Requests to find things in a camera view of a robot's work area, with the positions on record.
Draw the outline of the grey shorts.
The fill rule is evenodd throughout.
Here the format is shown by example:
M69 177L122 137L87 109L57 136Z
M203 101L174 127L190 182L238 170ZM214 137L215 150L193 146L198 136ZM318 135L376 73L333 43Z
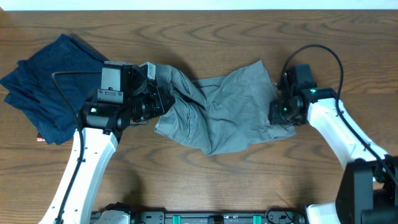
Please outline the grey shorts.
M260 60L226 76L194 81L170 65L157 64L155 71L158 86L175 98L155 132L183 146L211 156L296 133L292 125L269 121L270 103L277 93Z

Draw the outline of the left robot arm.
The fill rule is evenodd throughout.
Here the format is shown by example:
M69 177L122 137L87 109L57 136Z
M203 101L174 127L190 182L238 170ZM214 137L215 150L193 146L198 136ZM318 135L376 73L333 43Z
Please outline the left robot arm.
M105 61L101 85L79 111L73 146L60 185L42 223L137 223L129 206L108 205L93 213L104 171L123 131L166 114L175 100L157 84L156 66Z

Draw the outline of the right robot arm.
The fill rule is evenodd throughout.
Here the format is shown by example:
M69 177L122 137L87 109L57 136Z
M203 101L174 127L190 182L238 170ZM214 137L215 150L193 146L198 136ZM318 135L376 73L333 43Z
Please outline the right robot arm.
M373 142L330 87L320 88L310 66L284 70L271 124L309 124L325 139L344 173L336 199L303 208L296 223L397 223L397 157Z

